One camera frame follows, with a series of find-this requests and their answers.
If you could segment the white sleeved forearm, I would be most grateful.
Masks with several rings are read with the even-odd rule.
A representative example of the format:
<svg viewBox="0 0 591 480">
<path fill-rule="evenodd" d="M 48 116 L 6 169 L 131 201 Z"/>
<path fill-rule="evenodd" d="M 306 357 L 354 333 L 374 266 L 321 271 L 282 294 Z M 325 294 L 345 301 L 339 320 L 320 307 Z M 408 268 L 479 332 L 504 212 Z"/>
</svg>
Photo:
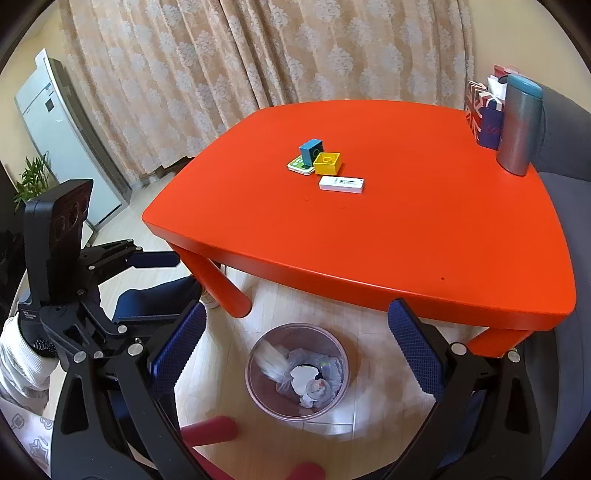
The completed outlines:
<svg viewBox="0 0 591 480">
<path fill-rule="evenodd" d="M 50 473 L 53 421 L 43 416 L 58 359 L 37 355 L 24 341 L 18 315 L 1 333 L 1 411 L 31 459 Z"/>
</svg>

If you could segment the black gloved hand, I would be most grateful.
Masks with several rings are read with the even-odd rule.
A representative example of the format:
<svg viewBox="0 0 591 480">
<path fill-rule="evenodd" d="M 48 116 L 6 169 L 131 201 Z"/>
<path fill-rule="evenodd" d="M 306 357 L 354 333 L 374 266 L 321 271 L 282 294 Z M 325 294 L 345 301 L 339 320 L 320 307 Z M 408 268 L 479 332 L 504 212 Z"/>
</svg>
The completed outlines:
<svg viewBox="0 0 591 480">
<path fill-rule="evenodd" d="M 20 312 L 18 314 L 18 326 L 24 341 L 37 355 L 51 359 L 58 357 L 55 345 L 47 336 L 38 319 L 28 319 Z"/>
</svg>

